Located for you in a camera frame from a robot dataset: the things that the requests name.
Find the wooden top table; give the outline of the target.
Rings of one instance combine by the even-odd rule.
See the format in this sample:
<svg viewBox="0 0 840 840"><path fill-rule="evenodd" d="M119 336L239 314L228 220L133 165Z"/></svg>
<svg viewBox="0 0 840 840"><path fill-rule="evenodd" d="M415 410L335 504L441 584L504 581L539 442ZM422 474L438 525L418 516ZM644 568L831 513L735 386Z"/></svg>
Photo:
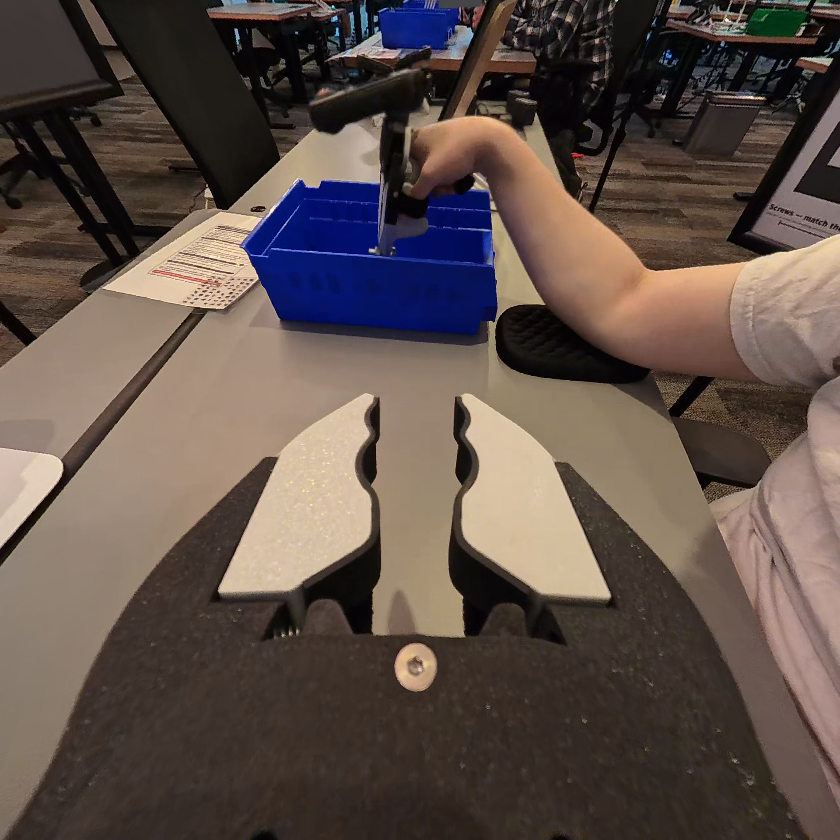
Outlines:
<svg viewBox="0 0 840 840"><path fill-rule="evenodd" d="M238 54L245 70L248 89L260 112L273 130L293 130L287 102L268 83L256 57L254 33L260 26L276 28L283 63L279 78L289 81L291 102L307 104L309 101L303 65L314 60L321 69L322 78L331 78L327 28L338 32L339 50L348 46L350 16L345 8L336 8L324 2L274 3L253 2L207 6L208 16L215 22L231 28L238 42Z"/></svg>

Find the black board wooden back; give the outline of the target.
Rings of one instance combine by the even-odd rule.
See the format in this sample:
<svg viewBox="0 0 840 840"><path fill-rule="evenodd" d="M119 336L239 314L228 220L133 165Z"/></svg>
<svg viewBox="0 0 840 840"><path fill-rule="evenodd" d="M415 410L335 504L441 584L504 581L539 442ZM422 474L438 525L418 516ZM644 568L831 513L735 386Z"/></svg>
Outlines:
<svg viewBox="0 0 840 840"><path fill-rule="evenodd" d="M517 1L488 1L485 4L455 84L439 114L440 122L467 115L517 4Z"/></svg>

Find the blue plastic bin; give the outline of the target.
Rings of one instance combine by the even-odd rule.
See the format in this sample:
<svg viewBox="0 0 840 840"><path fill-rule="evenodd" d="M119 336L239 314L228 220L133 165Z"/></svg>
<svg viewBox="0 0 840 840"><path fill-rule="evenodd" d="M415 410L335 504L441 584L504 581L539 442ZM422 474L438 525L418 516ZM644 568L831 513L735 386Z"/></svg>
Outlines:
<svg viewBox="0 0 840 840"><path fill-rule="evenodd" d="M281 320L477 334L497 316L490 195L431 199L429 227L374 255L379 186L296 181L242 244Z"/></svg>

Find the blue storage box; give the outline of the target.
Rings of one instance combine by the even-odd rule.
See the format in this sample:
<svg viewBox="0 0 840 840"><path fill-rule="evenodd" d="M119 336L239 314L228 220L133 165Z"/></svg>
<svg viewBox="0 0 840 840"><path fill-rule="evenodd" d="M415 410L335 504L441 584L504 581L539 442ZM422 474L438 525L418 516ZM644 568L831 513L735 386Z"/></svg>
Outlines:
<svg viewBox="0 0 840 840"><path fill-rule="evenodd" d="M459 23L458 7L428 7L423 2L379 13L381 41L386 49L446 49Z"/></svg>

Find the laminated printed instruction sheet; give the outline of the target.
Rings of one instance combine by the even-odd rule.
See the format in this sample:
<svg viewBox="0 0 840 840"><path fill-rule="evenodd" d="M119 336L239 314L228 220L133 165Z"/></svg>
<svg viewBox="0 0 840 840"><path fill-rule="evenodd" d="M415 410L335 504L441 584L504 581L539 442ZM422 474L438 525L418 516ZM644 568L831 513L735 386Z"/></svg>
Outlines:
<svg viewBox="0 0 840 840"><path fill-rule="evenodd" d="M114 277L105 291L205 311L224 311L259 284L243 243L259 217L212 214Z"/></svg>

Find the green storage box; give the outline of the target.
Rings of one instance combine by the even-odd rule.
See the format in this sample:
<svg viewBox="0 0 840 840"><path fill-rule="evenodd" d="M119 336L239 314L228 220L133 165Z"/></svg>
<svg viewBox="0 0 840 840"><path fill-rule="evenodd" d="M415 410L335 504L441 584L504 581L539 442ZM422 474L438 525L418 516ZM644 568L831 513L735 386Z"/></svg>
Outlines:
<svg viewBox="0 0 840 840"><path fill-rule="evenodd" d="M804 9L757 7L750 16L746 34L756 38L795 38L809 14Z"/></svg>

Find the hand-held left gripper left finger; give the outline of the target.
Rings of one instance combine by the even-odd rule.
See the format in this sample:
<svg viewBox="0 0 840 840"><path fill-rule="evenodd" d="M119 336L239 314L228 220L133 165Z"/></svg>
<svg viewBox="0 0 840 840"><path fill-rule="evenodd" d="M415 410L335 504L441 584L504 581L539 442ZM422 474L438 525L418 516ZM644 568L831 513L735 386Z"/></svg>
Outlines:
<svg viewBox="0 0 840 840"><path fill-rule="evenodd" d="M218 585L223 602L277 602L302 628L315 601L351 622L372 610L382 569L373 489L380 399L361 394L306 427L278 454Z"/></svg>

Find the black panel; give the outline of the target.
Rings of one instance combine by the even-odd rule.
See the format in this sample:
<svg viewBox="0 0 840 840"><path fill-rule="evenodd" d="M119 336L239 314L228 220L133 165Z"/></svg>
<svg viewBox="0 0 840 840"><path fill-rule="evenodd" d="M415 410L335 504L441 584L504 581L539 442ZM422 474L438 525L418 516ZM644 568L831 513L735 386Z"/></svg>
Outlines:
<svg viewBox="0 0 840 840"><path fill-rule="evenodd" d="M279 161L266 117L198 1L94 1L135 74L227 210Z"/></svg>

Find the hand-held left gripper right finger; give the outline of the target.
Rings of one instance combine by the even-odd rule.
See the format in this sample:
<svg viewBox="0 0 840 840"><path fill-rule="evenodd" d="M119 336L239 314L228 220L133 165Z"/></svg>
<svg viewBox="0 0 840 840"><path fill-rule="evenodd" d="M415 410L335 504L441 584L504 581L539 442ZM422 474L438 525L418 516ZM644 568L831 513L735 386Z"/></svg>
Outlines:
<svg viewBox="0 0 840 840"><path fill-rule="evenodd" d="M559 638L554 608L607 608L610 588L549 450L472 394L455 399L454 438L449 577L465 632L510 604L529 635Z"/></svg>

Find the grey metal bin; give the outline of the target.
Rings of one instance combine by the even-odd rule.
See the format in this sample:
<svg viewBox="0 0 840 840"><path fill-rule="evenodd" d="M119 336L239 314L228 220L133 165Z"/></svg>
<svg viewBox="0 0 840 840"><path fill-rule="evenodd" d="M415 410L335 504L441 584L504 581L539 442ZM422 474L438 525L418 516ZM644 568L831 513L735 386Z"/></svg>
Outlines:
<svg viewBox="0 0 840 840"><path fill-rule="evenodd" d="M704 95L681 148L698 159L730 159L766 103L765 96L714 91Z"/></svg>

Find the black framed display board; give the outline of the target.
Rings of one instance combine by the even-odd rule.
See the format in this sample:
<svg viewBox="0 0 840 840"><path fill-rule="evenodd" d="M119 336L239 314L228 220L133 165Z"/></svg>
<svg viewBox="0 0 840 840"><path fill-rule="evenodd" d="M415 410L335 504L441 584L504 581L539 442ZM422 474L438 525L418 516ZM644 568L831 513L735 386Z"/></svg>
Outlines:
<svg viewBox="0 0 840 840"><path fill-rule="evenodd" d="M78 2L1 2L1 115L111 268L139 255L131 220L70 117L123 95Z"/></svg>

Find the black mesh office chair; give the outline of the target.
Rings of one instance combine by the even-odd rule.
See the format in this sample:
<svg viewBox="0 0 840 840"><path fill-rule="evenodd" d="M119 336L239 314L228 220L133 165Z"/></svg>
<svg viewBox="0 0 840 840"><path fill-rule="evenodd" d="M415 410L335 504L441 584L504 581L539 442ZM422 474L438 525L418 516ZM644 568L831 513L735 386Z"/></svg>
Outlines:
<svg viewBox="0 0 840 840"><path fill-rule="evenodd" d="M556 59L538 66L531 91L544 129L570 129L574 152L597 156L608 151L592 195L589 211L599 203L617 152L627 136L627 124L642 105L643 93L658 58L656 46L665 31L669 2L617 2L612 29L612 74L597 103L583 112L584 83L594 65L576 58Z"/></svg>

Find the black white marker poster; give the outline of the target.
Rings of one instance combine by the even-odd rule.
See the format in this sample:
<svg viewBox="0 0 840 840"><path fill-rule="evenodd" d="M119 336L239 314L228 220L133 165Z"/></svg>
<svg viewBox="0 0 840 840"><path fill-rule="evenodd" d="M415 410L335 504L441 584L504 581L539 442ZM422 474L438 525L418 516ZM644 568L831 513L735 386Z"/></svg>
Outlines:
<svg viewBox="0 0 840 840"><path fill-rule="evenodd" d="M794 123L728 241L756 255L803 248L839 232L839 69Z"/></svg>

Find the person's right hand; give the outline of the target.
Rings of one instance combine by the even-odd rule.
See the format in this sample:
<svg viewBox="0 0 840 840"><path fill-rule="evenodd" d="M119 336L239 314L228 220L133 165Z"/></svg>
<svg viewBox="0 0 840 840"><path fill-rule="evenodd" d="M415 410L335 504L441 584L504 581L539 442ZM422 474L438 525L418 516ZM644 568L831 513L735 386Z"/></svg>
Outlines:
<svg viewBox="0 0 840 840"><path fill-rule="evenodd" d="M540 171L540 160L522 138L491 118L451 119L418 129L409 152L419 171L407 194L417 199L450 191L468 175L479 174L493 186Z"/></svg>

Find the wooden board document stand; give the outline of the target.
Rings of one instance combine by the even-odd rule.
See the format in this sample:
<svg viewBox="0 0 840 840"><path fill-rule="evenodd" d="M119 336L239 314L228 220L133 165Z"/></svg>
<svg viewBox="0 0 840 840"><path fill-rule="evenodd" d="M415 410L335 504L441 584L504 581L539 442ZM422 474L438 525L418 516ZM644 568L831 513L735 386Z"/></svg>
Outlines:
<svg viewBox="0 0 840 840"><path fill-rule="evenodd" d="M2 548L58 486L64 471L54 455L1 448Z"/></svg>

